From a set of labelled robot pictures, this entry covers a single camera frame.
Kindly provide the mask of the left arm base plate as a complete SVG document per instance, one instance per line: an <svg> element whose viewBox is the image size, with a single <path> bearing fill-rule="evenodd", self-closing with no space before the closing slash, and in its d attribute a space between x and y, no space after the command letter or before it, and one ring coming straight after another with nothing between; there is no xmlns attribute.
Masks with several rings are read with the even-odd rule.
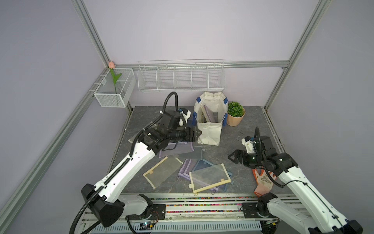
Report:
<svg viewBox="0 0 374 234"><path fill-rule="evenodd" d="M140 214L128 216L129 220L164 220L166 215L166 204L149 205L145 211Z"/></svg>

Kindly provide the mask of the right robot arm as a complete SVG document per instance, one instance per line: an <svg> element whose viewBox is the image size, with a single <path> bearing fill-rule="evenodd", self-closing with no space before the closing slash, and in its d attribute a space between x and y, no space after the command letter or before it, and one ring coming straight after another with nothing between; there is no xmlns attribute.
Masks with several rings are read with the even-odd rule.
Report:
<svg viewBox="0 0 374 234"><path fill-rule="evenodd" d="M299 213L273 193L258 198L256 212L261 217L275 216L300 234L362 234L363 228L356 220L348 220L335 209L306 178L295 160L287 153L277 153L269 137L246 137L254 151L235 150L228 158L235 164L251 169L262 169L267 176L273 173L276 186L288 187L309 212Z"/></svg>

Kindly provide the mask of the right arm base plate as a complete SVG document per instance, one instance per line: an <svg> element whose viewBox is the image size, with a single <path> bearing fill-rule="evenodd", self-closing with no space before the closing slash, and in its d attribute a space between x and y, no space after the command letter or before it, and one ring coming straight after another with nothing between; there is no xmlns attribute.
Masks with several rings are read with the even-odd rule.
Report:
<svg viewBox="0 0 374 234"><path fill-rule="evenodd" d="M244 202L240 210L243 212L244 218L271 218L266 204L263 202Z"/></svg>

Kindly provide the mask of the dark grey mesh pouch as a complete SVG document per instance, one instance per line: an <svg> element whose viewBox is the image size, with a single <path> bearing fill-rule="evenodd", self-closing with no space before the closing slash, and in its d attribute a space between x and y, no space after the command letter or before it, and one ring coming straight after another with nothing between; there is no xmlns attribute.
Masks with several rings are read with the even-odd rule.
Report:
<svg viewBox="0 0 374 234"><path fill-rule="evenodd" d="M201 160L204 155L204 148L202 146L194 146L194 151L189 153L183 153L178 156L180 160Z"/></svg>

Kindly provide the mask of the purple mesh pouch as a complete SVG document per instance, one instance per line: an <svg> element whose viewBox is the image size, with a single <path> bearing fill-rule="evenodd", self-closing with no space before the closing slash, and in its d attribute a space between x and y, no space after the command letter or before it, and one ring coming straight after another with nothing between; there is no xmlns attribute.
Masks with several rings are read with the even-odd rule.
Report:
<svg viewBox="0 0 374 234"><path fill-rule="evenodd" d="M209 118L209 122L216 123L216 119L214 117L214 113L208 108L206 104L203 105L206 109L207 116Z"/></svg>
<svg viewBox="0 0 374 234"><path fill-rule="evenodd" d="M191 153L193 151L194 151L194 148L191 142L169 143L165 149L161 150L158 153L158 157L161 159L166 156Z"/></svg>

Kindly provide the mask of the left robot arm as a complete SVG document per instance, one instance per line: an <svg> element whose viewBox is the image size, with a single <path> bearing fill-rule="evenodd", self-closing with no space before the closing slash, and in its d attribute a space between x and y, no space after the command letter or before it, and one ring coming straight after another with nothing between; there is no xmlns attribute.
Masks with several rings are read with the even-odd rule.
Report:
<svg viewBox="0 0 374 234"><path fill-rule="evenodd" d="M120 195L137 172L165 150L169 143L197 141L202 132L197 126L187 124L190 117L191 111L186 108L170 112L163 110L153 122L143 127L135 135L130 152L121 162L102 180L82 188L85 203L74 218L69 232L75 233L86 209L91 210L97 222L87 228L85 234L98 225L113 225L122 215L150 216L153 203L145 195L130 195L125 199Z"/></svg>

